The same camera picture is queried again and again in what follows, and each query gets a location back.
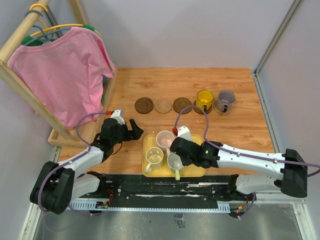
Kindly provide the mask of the green garment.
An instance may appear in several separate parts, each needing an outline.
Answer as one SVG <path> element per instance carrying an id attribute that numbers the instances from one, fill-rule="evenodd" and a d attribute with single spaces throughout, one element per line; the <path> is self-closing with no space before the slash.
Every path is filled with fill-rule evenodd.
<path id="1" fill-rule="evenodd" d="M 71 27 L 73 27 L 73 25 L 71 25 L 70 27 L 64 26 L 64 28 L 59 28 L 59 29 L 54 28 L 52 31 L 46 32 L 44 35 L 40 35 L 37 38 L 33 38 L 31 35 L 27 35 L 20 44 L 27 46 L 34 41 L 40 41 L 41 43 L 48 42 L 48 41 L 51 42 L 53 39 L 54 33 L 69 31 Z"/>

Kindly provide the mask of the cream cup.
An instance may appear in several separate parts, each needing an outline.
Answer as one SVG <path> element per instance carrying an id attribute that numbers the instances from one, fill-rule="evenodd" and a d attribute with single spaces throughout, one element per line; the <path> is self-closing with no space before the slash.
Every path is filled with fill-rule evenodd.
<path id="1" fill-rule="evenodd" d="M 160 169 L 163 166 L 164 152 L 159 147 L 151 147 L 146 151 L 145 158 L 147 161 L 145 173 L 150 174 L 152 170 Z"/>

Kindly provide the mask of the grey hanger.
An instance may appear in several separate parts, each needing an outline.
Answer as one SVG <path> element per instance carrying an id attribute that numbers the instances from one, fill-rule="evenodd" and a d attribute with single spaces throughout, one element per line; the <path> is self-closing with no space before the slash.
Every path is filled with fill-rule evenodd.
<path id="1" fill-rule="evenodd" d="M 33 28 L 36 28 L 36 29 L 38 29 L 39 31 L 40 31 L 40 33 L 39 33 L 39 36 L 41 36 L 41 35 L 44 35 L 45 33 L 47 33 L 47 32 L 51 32 L 52 30 L 44 30 L 42 27 L 40 27 L 40 26 L 38 26 L 38 25 L 33 25 L 32 26 Z M 57 33 L 54 33 L 54 34 L 56 34 L 57 36 L 58 36 L 58 38 L 60 38 L 61 36 L 62 36 L 62 31 L 61 32 L 57 32 Z M 52 41 L 47 41 L 47 42 L 40 42 L 40 41 L 33 41 L 33 42 L 31 42 L 29 45 L 27 45 L 27 46 L 40 46 L 40 45 L 43 45 L 43 44 L 46 44 L 46 43 L 50 43 L 50 42 L 53 42 L 53 41 L 55 41 L 56 40 L 56 38 L 54 39 L 54 34 L 53 34 L 53 39 L 52 39 Z"/>

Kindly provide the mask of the woven rattan coaster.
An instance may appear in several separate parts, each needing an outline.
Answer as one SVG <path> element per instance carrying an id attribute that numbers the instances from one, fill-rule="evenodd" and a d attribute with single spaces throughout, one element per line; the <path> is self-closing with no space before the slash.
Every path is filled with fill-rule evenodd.
<path id="1" fill-rule="evenodd" d="M 215 112 L 220 115 L 228 115 L 232 112 L 232 108 L 226 104 L 222 105 L 222 109 L 219 109 L 216 105 L 214 105 L 213 108 Z"/>
<path id="2" fill-rule="evenodd" d="M 154 108 L 157 112 L 165 114 L 171 111 L 172 103 L 168 99 L 159 99 L 155 102 Z"/>

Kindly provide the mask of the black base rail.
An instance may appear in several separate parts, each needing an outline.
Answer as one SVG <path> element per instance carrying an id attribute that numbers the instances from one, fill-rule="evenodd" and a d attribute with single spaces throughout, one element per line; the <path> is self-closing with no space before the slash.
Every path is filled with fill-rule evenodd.
<path id="1" fill-rule="evenodd" d="M 106 175 L 94 171 L 88 174 L 97 174 L 102 178 L 100 189 L 77 198 L 95 199 L 95 210 L 101 208 L 106 199 L 111 200 L 109 205 L 113 208 L 151 210 L 207 210 L 216 209 L 218 202 L 250 202 L 256 199 L 253 194 L 230 189 L 235 175 L 183 177 L 176 181 L 172 177 L 138 174 Z"/>

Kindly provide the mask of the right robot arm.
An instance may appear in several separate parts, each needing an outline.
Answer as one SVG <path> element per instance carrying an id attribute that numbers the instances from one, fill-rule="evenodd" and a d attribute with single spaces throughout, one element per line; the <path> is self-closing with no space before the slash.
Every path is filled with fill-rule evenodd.
<path id="1" fill-rule="evenodd" d="M 294 149 L 285 153 L 264 153 L 234 148 L 215 141 L 197 144 L 177 137 L 170 146 L 183 166 L 208 168 L 237 168 L 255 175 L 233 176 L 226 188 L 227 196 L 238 200 L 254 192 L 280 190 L 283 194 L 305 198 L 308 195 L 308 168 Z"/>

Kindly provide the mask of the large brown wooden coaster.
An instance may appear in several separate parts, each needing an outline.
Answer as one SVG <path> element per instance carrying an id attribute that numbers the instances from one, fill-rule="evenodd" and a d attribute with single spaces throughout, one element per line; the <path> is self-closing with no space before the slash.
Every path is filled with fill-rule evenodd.
<path id="1" fill-rule="evenodd" d="M 154 102 L 148 97 L 141 97 L 135 102 L 134 108 L 140 114 L 148 114 L 154 109 Z"/>

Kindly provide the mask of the pink t-shirt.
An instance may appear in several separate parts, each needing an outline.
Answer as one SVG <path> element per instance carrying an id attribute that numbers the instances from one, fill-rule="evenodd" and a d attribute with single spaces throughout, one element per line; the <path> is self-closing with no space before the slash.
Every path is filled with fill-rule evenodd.
<path id="1" fill-rule="evenodd" d="M 28 86 L 60 123 L 71 130 L 103 107 L 103 78 L 112 78 L 112 63 L 102 38 L 84 27 L 38 46 L 19 46 L 8 67 Z"/>

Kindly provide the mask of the pink cup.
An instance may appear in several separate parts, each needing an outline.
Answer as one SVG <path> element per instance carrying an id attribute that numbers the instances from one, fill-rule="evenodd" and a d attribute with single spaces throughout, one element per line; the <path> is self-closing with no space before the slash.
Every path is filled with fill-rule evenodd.
<path id="1" fill-rule="evenodd" d="M 170 147 L 174 140 L 174 134 L 168 130 L 163 130 L 159 132 L 156 136 L 156 143 L 158 147 L 167 155 L 169 155 L 171 152 Z"/>

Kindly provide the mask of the white cup green handle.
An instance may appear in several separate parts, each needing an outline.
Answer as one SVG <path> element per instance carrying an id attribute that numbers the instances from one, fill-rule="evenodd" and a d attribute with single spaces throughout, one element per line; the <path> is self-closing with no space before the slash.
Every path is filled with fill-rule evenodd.
<path id="1" fill-rule="evenodd" d="M 175 180 L 179 181 L 181 179 L 181 171 L 184 168 L 180 157 L 174 152 L 171 152 L 167 156 L 167 165 L 170 168 L 172 174 L 174 175 Z"/>

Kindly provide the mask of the purple translucent cup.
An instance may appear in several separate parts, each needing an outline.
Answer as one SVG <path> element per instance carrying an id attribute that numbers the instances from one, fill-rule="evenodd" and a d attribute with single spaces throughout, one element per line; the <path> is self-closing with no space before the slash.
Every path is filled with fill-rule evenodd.
<path id="1" fill-rule="evenodd" d="M 215 102 L 215 105 L 222 109 L 222 105 L 228 105 L 230 108 L 232 108 L 233 103 L 236 100 L 235 94 L 230 90 L 222 90 L 217 97 L 217 100 Z"/>

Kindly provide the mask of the yellow translucent cup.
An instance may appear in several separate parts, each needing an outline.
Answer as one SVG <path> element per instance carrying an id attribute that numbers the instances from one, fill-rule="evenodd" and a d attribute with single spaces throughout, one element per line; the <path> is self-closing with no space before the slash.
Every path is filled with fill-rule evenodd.
<path id="1" fill-rule="evenodd" d="M 200 90 L 196 95 L 195 105 L 208 113 L 212 108 L 214 95 L 209 90 Z"/>

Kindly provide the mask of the yellow plastic tray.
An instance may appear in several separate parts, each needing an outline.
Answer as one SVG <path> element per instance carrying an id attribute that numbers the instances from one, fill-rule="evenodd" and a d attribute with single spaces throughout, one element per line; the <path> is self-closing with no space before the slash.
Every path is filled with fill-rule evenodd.
<path id="1" fill-rule="evenodd" d="M 142 173 L 144 176 L 149 178 L 175 178 L 175 174 L 171 171 L 170 167 L 167 164 L 167 151 L 161 150 L 160 156 L 163 157 L 160 167 L 156 169 L 151 169 L 150 173 L 146 172 L 147 165 L 149 162 L 147 161 L 146 154 L 150 148 L 159 147 L 156 142 L 156 134 L 149 134 L 144 137 L 143 145 L 142 145 Z M 180 177 L 187 178 L 196 178 L 202 177 L 206 174 L 206 169 L 202 167 L 197 167 L 194 164 L 189 166 L 185 166 L 181 172 Z"/>

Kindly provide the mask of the aluminium frame post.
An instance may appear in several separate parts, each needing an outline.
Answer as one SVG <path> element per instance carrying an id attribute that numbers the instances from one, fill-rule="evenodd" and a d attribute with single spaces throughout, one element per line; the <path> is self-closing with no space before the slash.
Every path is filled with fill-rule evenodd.
<path id="1" fill-rule="evenodd" d="M 285 14 L 281 24 L 279 25 L 278 29 L 276 30 L 270 44 L 268 45 L 267 49 L 265 50 L 262 58 L 260 59 L 257 67 L 253 70 L 254 75 L 258 75 L 261 70 L 263 69 L 264 65 L 267 63 L 269 57 L 271 56 L 273 50 L 275 49 L 276 45 L 278 44 L 279 40 L 285 33 L 287 27 L 289 26 L 290 22 L 294 18 L 295 14 L 297 13 L 300 6 L 303 4 L 304 0 L 294 0 L 290 5 L 287 13 Z"/>

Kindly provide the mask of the yellow hanger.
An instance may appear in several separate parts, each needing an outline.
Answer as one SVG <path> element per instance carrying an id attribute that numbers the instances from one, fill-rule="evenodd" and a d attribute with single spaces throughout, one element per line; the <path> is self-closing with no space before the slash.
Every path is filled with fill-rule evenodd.
<path id="1" fill-rule="evenodd" d="M 74 16 L 74 18 L 78 21 L 78 23 L 67 23 L 67 24 L 60 24 L 60 25 L 54 25 L 51 27 L 47 27 L 47 25 L 44 23 L 44 21 L 40 20 L 39 18 L 37 19 L 38 21 L 42 22 L 44 25 L 44 30 L 52 30 L 52 29 L 57 29 L 57 28 L 64 28 L 64 26 L 70 27 L 73 25 L 73 27 L 89 27 L 87 24 L 86 18 L 84 11 L 82 9 L 82 5 L 79 0 L 68 0 L 68 5 L 71 9 L 71 12 Z M 31 36 L 34 37 L 36 35 L 39 35 L 40 31 L 37 31 L 35 33 L 32 33 Z"/>

